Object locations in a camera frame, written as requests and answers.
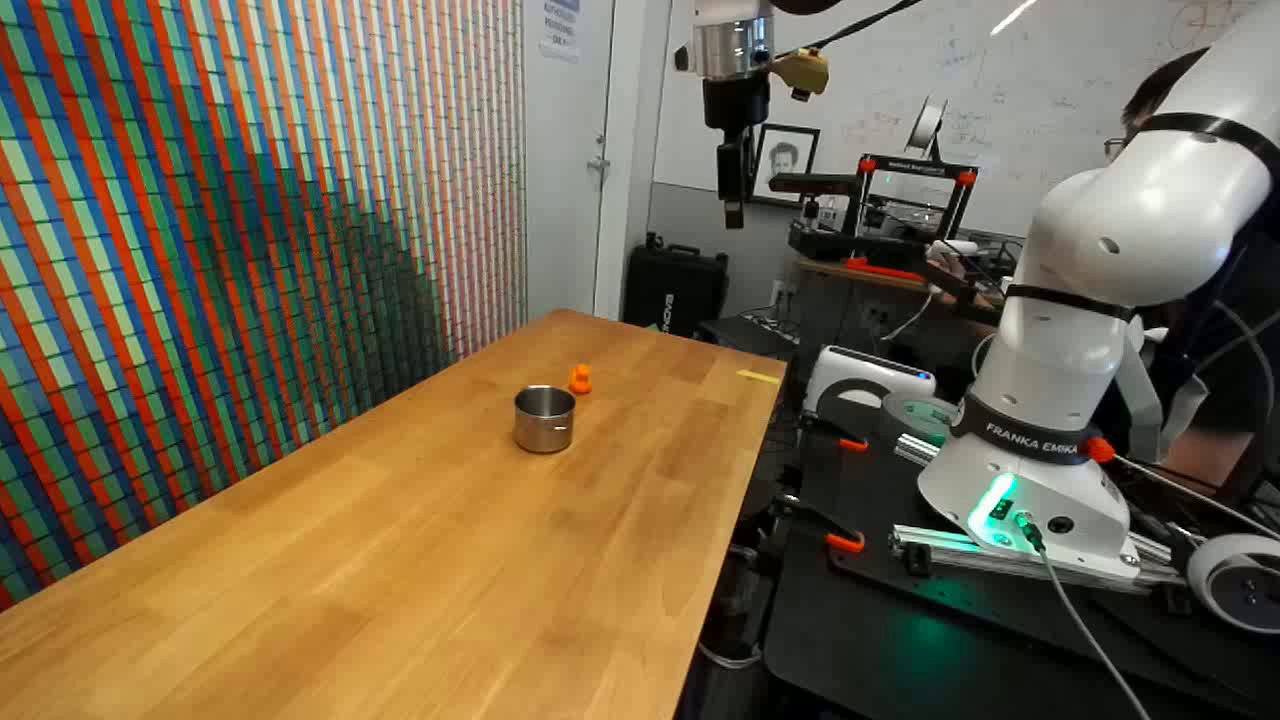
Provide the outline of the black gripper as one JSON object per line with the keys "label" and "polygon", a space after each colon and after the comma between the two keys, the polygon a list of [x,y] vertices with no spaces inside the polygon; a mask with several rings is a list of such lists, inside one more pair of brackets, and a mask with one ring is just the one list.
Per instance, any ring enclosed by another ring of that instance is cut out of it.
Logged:
{"label": "black gripper", "polygon": [[745,205],[752,198],[757,147],[747,134],[764,118],[769,118],[764,72],[702,82],[702,124],[727,138],[717,147],[717,197],[724,208],[724,226],[738,226],[738,198]]}

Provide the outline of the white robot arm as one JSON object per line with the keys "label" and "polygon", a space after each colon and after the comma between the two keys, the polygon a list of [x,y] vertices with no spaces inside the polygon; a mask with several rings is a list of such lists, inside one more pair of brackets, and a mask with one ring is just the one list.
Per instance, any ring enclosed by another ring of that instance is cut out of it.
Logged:
{"label": "white robot arm", "polygon": [[1099,169],[1030,211],[997,336],[925,504],[984,553],[1136,573],[1128,500],[1084,453],[1132,310],[1183,300],[1277,190],[1280,0],[1257,0]]}

